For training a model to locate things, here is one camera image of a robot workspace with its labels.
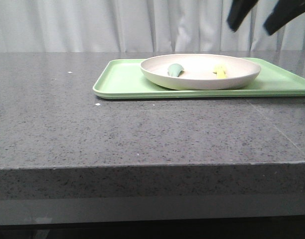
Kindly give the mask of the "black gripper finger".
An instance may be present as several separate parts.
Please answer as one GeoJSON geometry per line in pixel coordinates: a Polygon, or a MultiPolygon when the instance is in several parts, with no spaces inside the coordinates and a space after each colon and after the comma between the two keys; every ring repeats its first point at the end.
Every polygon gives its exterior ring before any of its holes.
{"type": "Polygon", "coordinates": [[[264,22],[268,35],[273,35],[289,21],[305,13],[305,0],[279,0],[264,22]]]}
{"type": "Polygon", "coordinates": [[[227,17],[229,28],[236,32],[258,0],[233,0],[227,17]]]}

